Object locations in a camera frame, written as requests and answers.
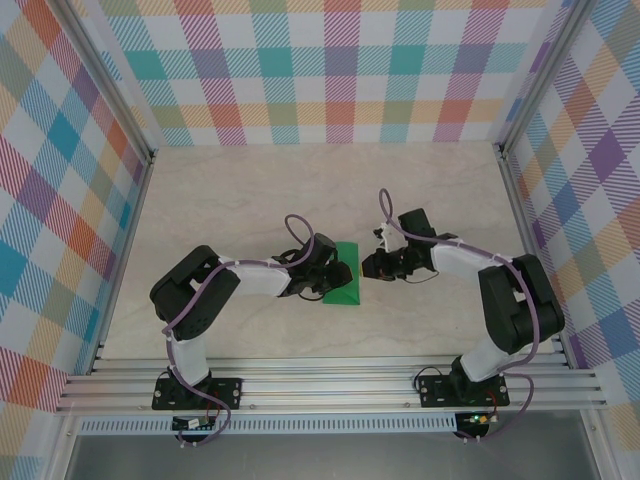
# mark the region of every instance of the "black mounting plate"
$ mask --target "black mounting plate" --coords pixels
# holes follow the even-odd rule
[[[509,392],[504,377],[496,375],[489,380],[482,382],[482,390],[470,394],[463,401],[456,395],[448,375],[420,375],[417,382],[420,405],[423,408],[493,407],[493,399],[487,394],[487,391],[490,391],[495,395],[498,407],[508,406],[510,403]],[[504,387],[504,393],[500,392],[502,387]]]
[[[205,378],[194,388],[222,400],[231,410],[240,408],[241,378]],[[208,405],[208,400],[191,393],[173,375],[156,381],[152,410],[206,410]]]

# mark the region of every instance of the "colorful plaid wall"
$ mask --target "colorful plaid wall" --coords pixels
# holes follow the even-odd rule
[[[45,0],[0,2],[0,478],[35,478],[143,163]]]
[[[170,145],[485,139],[547,5],[99,3]]]
[[[582,367],[640,478],[640,2],[601,0],[512,166]]]
[[[575,0],[562,0],[562,6],[558,10],[556,17],[553,20],[551,28],[547,32],[547,35],[544,38],[544,42],[542,42],[542,46],[540,50],[538,50],[538,54],[536,55],[535,60],[531,64],[527,75],[518,90],[518,95],[516,96],[515,101],[511,105],[511,109],[509,110],[509,114],[507,115],[507,119],[504,122],[504,125],[500,129],[500,133],[498,134],[497,142],[502,143],[513,125],[513,120],[516,118],[516,115],[520,111],[520,107],[522,106],[522,102],[527,97],[529,92],[531,91],[531,87],[533,86],[536,78],[538,77],[538,72],[540,71],[540,67],[543,65],[543,62],[547,59],[547,56],[551,52],[551,47],[556,42],[560,32],[562,31],[562,26],[571,12],[571,8],[575,4]]]

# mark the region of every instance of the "beige surface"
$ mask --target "beige surface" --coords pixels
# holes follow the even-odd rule
[[[103,357],[165,356],[149,291],[197,245],[232,258],[279,254],[297,245],[282,223],[295,212],[333,240],[358,242],[361,259],[369,255],[377,245],[371,231],[382,221],[382,186],[397,214],[424,207],[439,233],[522,252],[488,143],[163,148]],[[456,278],[423,285],[361,278],[360,290],[358,307],[232,299],[206,334],[208,354],[457,354],[485,333],[477,287]]]

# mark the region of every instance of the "green object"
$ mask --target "green object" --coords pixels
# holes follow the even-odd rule
[[[358,261],[358,244],[352,242],[336,242],[338,259],[351,269],[353,280],[344,287],[327,293],[322,303],[328,305],[360,305],[360,262]]]

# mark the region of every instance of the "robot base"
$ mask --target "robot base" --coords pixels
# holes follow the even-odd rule
[[[194,385],[194,388],[222,400],[231,410],[240,408],[242,395],[241,378],[207,377],[197,385]],[[215,410],[216,406],[210,406],[209,403],[205,398],[184,388],[172,374],[169,374],[169,377],[159,378],[156,381],[151,409],[206,410],[207,407],[210,407]]]
[[[420,375],[418,390],[422,408],[434,407],[506,407],[509,392],[503,376],[496,375],[474,385],[474,392],[460,398],[449,375]]]

